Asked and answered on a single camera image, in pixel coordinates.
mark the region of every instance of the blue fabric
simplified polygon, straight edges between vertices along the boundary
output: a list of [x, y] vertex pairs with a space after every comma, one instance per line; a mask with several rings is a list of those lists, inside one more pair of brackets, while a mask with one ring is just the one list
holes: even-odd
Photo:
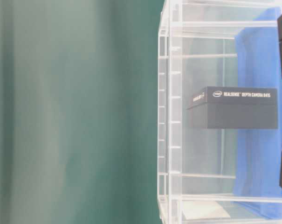
[[[257, 21], [276, 20], [278, 8], [270, 8]], [[245, 28], [236, 37], [239, 87], [278, 90], [278, 129], [238, 131], [237, 171], [234, 194], [249, 197], [282, 197], [279, 186], [282, 151], [282, 75], [278, 33], [275, 27]], [[277, 203], [241, 203], [269, 219], [282, 218]]]

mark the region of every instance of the white paper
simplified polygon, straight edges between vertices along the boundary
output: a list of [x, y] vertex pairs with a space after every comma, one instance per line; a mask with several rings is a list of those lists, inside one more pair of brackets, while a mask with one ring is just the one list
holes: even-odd
[[231, 218], [217, 202], [184, 201], [182, 202], [182, 212], [186, 219]]

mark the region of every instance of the green curtain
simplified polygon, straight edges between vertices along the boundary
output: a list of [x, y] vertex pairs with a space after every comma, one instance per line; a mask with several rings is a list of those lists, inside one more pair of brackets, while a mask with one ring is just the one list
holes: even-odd
[[159, 224], [162, 0], [0, 0], [0, 224]]

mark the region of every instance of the intel logo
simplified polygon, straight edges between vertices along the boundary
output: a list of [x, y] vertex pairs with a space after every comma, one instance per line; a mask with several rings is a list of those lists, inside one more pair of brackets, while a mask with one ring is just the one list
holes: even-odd
[[223, 92], [222, 91], [215, 91], [215, 92], [213, 92], [213, 94], [212, 94], [214, 97], [221, 97], [221, 95], [223, 95]]

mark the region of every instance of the clear acrylic box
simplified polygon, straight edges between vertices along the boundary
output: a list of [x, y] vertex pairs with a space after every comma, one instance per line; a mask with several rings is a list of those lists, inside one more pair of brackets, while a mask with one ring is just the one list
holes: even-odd
[[[164, 224], [282, 224], [280, 13], [282, 0], [165, 0], [158, 32]], [[190, 103], [208, 86], [275, 89], [277, 128], [193, 127], [206, 114], [191, 114]]]

